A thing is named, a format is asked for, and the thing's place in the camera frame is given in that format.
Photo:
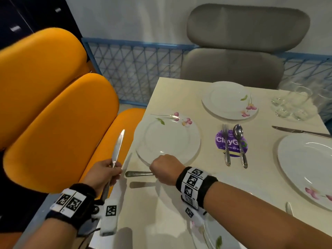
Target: white wall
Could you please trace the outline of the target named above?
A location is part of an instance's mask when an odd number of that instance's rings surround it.
[[[67,0],[84,37],[190,44],[189,13],[204,3],[298,8],[311,18],[292,52],[332,55],[332,0]]]

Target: wristband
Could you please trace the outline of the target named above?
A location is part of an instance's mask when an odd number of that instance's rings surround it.
[[[63,190],[59,199],[52,204],[45,219],[55,218],[71,224],[77,230],[94,210],[95,190],[86,184],[73,184]]]
[[[217,178],[201,169],[187,167],[178,177],[176,188],[182,193],[182,199],[198,210],[199,207],[204,208],[204,197],[210,186],[217,181]]]

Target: human hand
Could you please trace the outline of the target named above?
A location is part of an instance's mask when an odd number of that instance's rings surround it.
[[[82,181],[83,184],[94,188],[97,196],[103,191],[109,180],[111,180],[110,185],[113,186],[120,179],[120,174],[122,173],[121,163],[116,162],[114,168],[110,167],[111,164],[112,159],[96,162]]]
[[[150,170],[163,184],[175,186],[185,166],[172,155],[160,155],[151,165]]]

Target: cable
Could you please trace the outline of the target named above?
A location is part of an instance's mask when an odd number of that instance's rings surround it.
[[[99,231],[100,228],[94,229],[93,231],[89,232],[88,235],[86,235],[86,237],[83,239],[82,243],[80,244],[80,246],[78,247],[78,249],[81,249],[81,246],[83,245],[83,243],[85,242],[85,240],[91,235],[93,234],[95,231]]]

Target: human arm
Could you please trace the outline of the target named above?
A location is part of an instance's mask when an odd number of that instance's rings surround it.
[[[160,182],[175,186],[185,169],[174,156],[160,156],[150,166]],[[263,200],[228,184],[215,182],[204,209],[248,249],[327,249],[332,237]]]
[[[117,162],[115,168],[109,167],[111,163],[111,159],[96,162],[82,181],[83,184],[92,187],[97,196],[102,192],[105,184],[109,180],[111,180],[111,185],[114,185],[122,173],[120,163]],[[55,218],[48,218],[28,239],[23,249],[71,248],[76,234],[77,229],[71,224]]]

